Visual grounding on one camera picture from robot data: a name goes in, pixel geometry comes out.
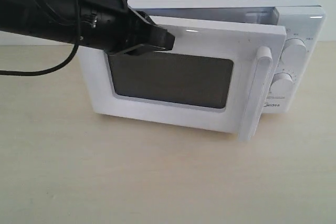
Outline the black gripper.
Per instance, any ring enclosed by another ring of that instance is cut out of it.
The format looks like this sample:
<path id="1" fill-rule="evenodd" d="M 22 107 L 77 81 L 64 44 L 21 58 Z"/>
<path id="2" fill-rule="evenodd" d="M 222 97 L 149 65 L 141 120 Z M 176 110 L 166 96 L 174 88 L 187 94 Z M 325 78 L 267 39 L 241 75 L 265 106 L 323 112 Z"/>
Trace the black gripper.
<path id="1" fill-rule="evenodd" d="M 175 36 L 128 0 L 79 0 L 80 45 L 109 51 L 109 56 L 172 50 Z"/>

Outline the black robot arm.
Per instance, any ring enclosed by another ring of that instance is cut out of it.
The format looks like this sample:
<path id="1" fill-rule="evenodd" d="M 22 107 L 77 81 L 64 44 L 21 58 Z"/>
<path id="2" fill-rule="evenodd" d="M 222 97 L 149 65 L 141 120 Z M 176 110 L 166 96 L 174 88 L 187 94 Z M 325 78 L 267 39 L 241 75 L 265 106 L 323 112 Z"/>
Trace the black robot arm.
<path id="1" fill-rule="evenodd" d="M 112 54 L 169 51 L 175 41 L 128 0 L 1 0 L 1 31 Z"/>

